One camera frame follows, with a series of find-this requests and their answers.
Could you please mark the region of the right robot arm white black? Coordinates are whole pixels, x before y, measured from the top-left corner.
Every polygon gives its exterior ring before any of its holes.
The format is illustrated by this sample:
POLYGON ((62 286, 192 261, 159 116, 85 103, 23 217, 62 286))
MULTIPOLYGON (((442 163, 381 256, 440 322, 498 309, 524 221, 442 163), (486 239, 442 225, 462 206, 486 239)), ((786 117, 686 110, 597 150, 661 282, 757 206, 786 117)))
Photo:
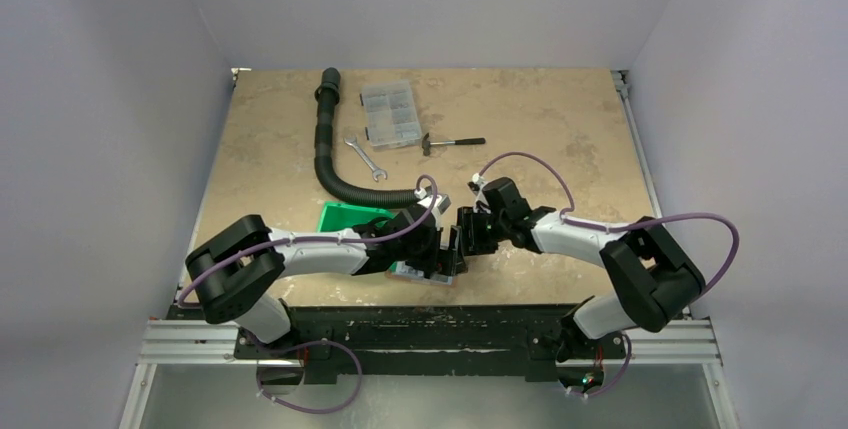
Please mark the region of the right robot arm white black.
POLYGON ((507 177, 474 185, 476 200, 458 208, 456 226, 465 256, 495 253, 500 243, 535 254, 567 256, 603 269, 610 293, 591 297, 565 316, 564 348, 584 356, 601 337, 630 328, 662 330, 700 296, 706 281, 657 220, 603 225, 567 219, 555 208, 533 207, 507 177))

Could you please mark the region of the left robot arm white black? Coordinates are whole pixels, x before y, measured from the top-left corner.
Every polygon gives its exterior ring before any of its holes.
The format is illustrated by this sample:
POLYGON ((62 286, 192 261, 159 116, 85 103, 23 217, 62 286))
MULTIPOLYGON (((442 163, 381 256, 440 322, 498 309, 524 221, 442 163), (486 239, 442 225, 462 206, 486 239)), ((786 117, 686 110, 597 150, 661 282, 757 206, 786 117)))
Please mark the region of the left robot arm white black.
POLYGON ((187 294, 209 324, 235 322, 272 357, 297 348, 288 306, 269 289, 278 279, 312 274, 370 275, 394 265, 414 279, 448 282, 466 272, 459 230, 447 243, 438 208, 414 204, 332 232, 294 233, 265 224, 258 214, 238 219, 185 259, 187 294))

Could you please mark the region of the green plastic bin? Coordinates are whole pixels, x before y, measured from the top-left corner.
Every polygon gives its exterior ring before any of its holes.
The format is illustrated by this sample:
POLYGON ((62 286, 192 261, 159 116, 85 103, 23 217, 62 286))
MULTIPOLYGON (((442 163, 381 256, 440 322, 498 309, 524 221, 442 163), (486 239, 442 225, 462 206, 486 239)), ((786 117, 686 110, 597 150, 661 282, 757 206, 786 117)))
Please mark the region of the green plastic bin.
POLYGON ((356 206, 342 202, 325 202, 318 220, 318 232, 334 232, 378 218, 391 219, 394 214, 386 209, 356 206))

